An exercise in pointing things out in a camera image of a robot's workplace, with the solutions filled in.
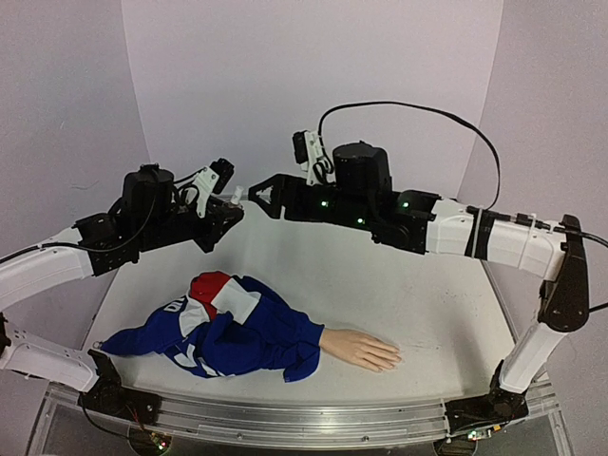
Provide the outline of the clear nail polish bottle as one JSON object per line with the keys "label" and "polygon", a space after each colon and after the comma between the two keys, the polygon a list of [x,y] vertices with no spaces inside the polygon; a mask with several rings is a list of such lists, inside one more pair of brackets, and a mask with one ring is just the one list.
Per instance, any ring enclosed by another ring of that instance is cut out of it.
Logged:
{"label": "clear nail polish bottle", "polygon": [[238,198],[231,198],[230,201],[228,202],[228,206],[230,208],[237,208],[237,209],[241,209],[242,205],[240,203],[240,199]]}

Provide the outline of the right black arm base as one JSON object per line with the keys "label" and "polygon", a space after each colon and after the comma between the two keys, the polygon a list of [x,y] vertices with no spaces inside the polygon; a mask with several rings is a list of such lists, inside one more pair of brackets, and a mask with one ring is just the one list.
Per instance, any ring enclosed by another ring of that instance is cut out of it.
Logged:
{"label": "right black arm base", "polygon": [[528,415],[525,398],[527,390],[512,392],[503,388],[500,384],[502,366],[503,363],[500,363],[496,368],[488,393],[446,402],[445,417],[449,436],[506,425]]}

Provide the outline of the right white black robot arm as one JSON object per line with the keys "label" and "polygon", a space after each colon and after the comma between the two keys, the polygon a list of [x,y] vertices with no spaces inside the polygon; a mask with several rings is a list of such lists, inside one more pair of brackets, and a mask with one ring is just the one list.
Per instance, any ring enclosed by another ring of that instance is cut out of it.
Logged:
{"label": "right white black robot arm", "polygon": [[438,194],[393,190],[387,152],[364,142],[333,153],[335,180],[276,174],[248,190],[272,219],[327,223],[367,231],[376,244],[420,255],[455,255],[538,276],[540,308],[498,369],[496,387],[524,393],[561,340],[591,312],[583,242],[574,216],[559,222],[510,216]]}

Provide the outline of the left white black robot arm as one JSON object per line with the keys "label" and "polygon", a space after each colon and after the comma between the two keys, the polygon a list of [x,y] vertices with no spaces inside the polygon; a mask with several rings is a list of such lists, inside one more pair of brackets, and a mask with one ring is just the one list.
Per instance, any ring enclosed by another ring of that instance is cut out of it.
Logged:
{"label": "left white black robot arm", "polygon": [[[140,255],[192,240],[210,253],[244,217],[242,187],[222,193],[234,174],[225,159],[176,179],[156,164],[127,174],[121,196],[104,213],[76,221],[49,239],[1,260],[1,309],[56,286],[137,263]],[[1,367],[88,392],[110,415],[128,405],[124,388],[104,376],[110,360],[75,351],[1,322]]]}

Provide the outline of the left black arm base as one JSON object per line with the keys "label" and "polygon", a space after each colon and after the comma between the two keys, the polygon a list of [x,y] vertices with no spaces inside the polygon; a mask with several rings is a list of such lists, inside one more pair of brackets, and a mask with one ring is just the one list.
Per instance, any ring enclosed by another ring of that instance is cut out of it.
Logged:
{"label": "left black arm base", "polygon": [[162,399],[158,394],[125,387],[111,359],[96,350],[87,352],[95,364],[98,379],[80,395],[78,404],[86,410],[110,417],[131,420],[141,425],[155,425]]}

